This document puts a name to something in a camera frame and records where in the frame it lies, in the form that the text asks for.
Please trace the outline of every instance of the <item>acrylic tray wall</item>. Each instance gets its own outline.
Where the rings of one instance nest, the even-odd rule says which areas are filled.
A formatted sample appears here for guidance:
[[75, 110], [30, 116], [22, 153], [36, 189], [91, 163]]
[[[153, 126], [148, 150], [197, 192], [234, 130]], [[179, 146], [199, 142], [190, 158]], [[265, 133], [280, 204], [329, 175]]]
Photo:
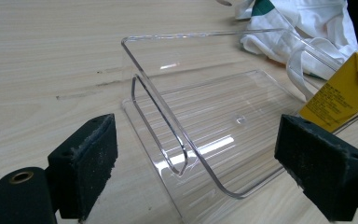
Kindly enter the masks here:
[[[256, 31], [274, 32], [301, 42]], [[269, 60], [241, 50], [253, 33], [122, 42], [123, 108], [186, 223], [217, 222], [283, 171], [273, 158], [280, 117], [304, 102], [263, 72]]]

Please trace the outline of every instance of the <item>light wood grain surface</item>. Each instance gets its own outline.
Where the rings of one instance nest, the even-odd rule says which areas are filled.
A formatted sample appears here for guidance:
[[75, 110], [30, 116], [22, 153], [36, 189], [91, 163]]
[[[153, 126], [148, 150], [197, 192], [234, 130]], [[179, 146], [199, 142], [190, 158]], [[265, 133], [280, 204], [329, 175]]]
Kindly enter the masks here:
[[[0, 0], [0, 178], [46, 168], [84, 122], [115, 113], [116, 168], [86, 223], [181, 223], [120, 107], [120, 41], [243, 29], [233, 18], [233, 7], [214, 0]], [[284, 76], [279, 64], [267, 70]], [[358, 146], [358, 124], [341, 136]], [[328, 223], [288, 174], [247, 200], [224, 223]]]

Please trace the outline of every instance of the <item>small hole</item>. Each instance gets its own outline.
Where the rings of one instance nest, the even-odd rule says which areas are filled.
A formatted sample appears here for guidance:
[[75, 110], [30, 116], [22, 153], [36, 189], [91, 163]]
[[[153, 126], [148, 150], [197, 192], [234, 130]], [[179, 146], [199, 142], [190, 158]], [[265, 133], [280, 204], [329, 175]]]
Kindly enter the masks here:
[[351, 156], [354, 157], [355, 159], [358, 159], [358, 154], [356, 153], [352, 153]]
[[246, 117], [244, 115], [235, 115], [235, 121], [238, 124], [245, 125], [247, 120], [246, 120]]
[[31, 179], [33, 177], [33, 175], [34, 175], [34, 173], [30, 172], [30, 171], [21, 172], [21, 173], [13, 175], [10, 178], [9, 183], [10, 184], [20, 184], [22, 182], [25, 182], [25, 181]]
[[216, 2], [222, 4], [223, 6], [226, 6], [226, 7], [231, 7], [232, 4], [226, 0], [216, 0]]

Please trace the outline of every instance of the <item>clamp jaw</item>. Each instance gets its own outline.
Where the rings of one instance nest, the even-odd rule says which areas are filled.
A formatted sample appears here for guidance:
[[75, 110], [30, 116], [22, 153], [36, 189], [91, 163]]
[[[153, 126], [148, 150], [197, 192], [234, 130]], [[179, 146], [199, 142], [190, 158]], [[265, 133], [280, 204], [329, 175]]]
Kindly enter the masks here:
[[0, 180], [0, 224], [85, 220], [117, 159], [113, 114], [89, 120], [51, 154], [48, 168], [26, 167]]
[[298, 117], [282, 115], [277, 159], [329, 221], [358, 208], [358, 149]]

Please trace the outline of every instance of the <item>clear acrylic tray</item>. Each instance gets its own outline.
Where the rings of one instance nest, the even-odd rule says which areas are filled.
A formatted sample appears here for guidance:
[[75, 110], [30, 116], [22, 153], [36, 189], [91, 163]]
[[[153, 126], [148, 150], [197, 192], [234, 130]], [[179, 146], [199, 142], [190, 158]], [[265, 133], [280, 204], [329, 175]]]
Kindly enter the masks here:
[[304, 101], [239, 43], [277, 32], [302, 41], [285, 30], [122, 41], [122, 106], [185, 223], [217, 222], [283, 171], [273, 158], [280, 117]]

